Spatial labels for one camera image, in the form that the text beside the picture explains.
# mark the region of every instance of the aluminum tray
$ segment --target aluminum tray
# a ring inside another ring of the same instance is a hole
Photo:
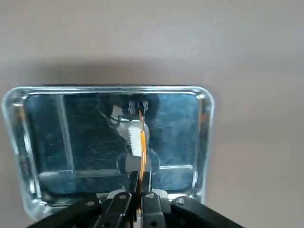
[[[143,95],[150,131],[152,187],[169,198],[204,201],[214,102],[191,86],[24,86],[10,90],[2,110],[18,168],[25,211],[34,219],[73,203],[73,193],[106,197],[126,187],[126,141],[99,105],[109,97]],[[56,199],[49,199],[48,194]]]

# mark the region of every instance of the bolt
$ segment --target bolt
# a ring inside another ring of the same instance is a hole
[[[127,196],[126,196],[126,195],[120,195],[119,198],[120,198],[121,200],[124,200],[124,199],[127,198]]]
[[[178,199],[176,200],[176,203],[177,203],[178,205],[182,206],[182,205],[185,204],[185,200],[182,199],[182,198],[178,198]]]
[[[146,197],[149,198],[149,199],[153,199],[154,198],[154,193],[148,193],[146,195]]]
[[[86,203],[86,205],[87,205],[88,207],[91,207],[91,206],[93,206],[94,204],[95,204],[94,201],[88,201],[88,202]]]

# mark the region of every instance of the gray table surface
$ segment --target gray table surface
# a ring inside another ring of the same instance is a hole
[[[303,227],[302,0],[0,0],[0,96],[18,85],[206,87],[206,204],[248,228]],[[0,122],[0,226],[31,223]]]

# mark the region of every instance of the reflective metal surface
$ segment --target reflective metal surface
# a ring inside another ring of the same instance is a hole
[[[2,109],[18,166],[28,214],[40,219],[69,199],[50,205],[55,194],[123,189],[128,184],[127,139],[107,114],[113,103],[140,95],[148,104],[149,169],[152,187],[169,198],[187,195],[204,200],[212,96],[191,86],[40,86],[17,87]]]

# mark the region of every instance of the black cable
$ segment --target black cable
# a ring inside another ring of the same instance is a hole
[[[118,116],[118,119],[115,119],[115,118],[113,118],[113,117],[111,117],[111,116],[105,114],[105,113],[100,109],[99,105],[97,106],[97,109],[98,109],[98,111],[100,112],[100,114],[103,115],[104,117],[107,117],[107,118],[109,118],[109,119],[111,119],[111,120],[117,122],[116,124],[110,124],[111,126],[116,126],[118,123],[129,123],[129,122],[131,122],[131,121],[133,120],[131,116],[128,116],[128,117],[129,117],[128,120],[122,120],[122,117],[123,117],[124,115],[119,115],[119,116]]]

